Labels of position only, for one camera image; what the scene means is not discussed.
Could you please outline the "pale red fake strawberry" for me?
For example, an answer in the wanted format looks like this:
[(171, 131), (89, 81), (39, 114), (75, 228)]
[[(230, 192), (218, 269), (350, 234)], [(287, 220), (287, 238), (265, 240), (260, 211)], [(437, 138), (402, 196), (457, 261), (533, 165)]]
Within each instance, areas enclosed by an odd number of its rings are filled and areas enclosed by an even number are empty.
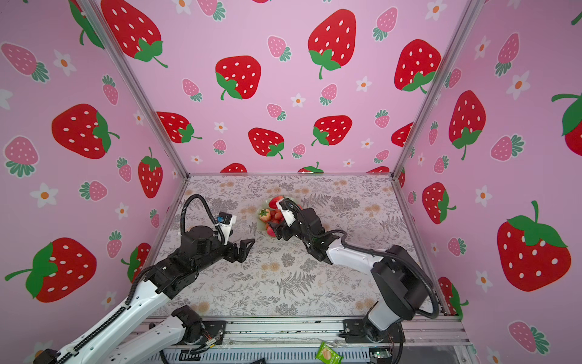
[(271, 221), (271, 210), (268, 208), (259, 211), (259, 219), (263, 222)]

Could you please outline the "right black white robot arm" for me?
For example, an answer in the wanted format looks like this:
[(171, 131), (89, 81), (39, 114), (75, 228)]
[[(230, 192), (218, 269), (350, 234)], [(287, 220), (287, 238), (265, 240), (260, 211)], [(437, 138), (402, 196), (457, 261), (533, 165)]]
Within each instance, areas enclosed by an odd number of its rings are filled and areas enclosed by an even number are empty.
[(367, 274), (377, 285), (382, 299), (363, 318), (363, 332), (346, 332), (345, 338), (381, 342), (387, 339), (391, 328), (400, 329), (403, 321), (411, 321), (417, 315), (427, 319), (439, 316), (434, 284), (406, 249), (399, 245), (385, 251), (357, 247), (347, 242), (346, 231), (326, 231), (314, 209), (302, 209), (289, 198), (278, 201), (277, 207), (283, 221), (270, 224), (277, 239), (298, 238), (306, 252), (319, 262)]

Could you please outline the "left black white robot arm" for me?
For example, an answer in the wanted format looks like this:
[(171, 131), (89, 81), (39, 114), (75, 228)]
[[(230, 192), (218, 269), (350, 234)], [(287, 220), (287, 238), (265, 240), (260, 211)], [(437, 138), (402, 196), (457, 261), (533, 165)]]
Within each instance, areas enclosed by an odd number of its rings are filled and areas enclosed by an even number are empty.
[(245, 262), (255, 239), (228, 241), (229, 228), (196, 226), (180, 236), (180, 246), (167, 258), (145, 268), (113, 312), (60, 350), (45, 349), (36, 363), (140, 363), (174, 344), (200, 343), (204, 350), (216, 343), (202, 317), (189, 306), (174, 310), (161, 324), (128, 336), (154, 311), (192, 284), (199, 273), (216, 262)]

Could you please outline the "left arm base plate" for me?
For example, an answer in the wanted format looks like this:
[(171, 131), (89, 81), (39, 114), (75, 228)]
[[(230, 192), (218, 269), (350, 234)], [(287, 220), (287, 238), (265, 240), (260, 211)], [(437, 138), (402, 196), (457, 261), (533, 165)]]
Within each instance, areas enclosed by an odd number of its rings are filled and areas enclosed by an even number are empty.
[(180, 344), (207, 347), (207, 343), (210, 341), (210, 347), (221, 345), (224, 340), (226, 328), (227, 321), (223, 320), (202, 320), (201, 322), (196, 322), (186, 328)]

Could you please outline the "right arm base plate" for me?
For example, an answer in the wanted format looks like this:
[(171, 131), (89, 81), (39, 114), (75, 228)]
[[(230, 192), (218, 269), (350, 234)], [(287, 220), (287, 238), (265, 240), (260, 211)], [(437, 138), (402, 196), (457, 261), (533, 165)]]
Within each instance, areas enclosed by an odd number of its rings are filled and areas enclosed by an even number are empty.
[(404, 344), (406, 342), (401, 322), (380, 330), (366, 318), (345, 319), (338, 334), (348, 344)]

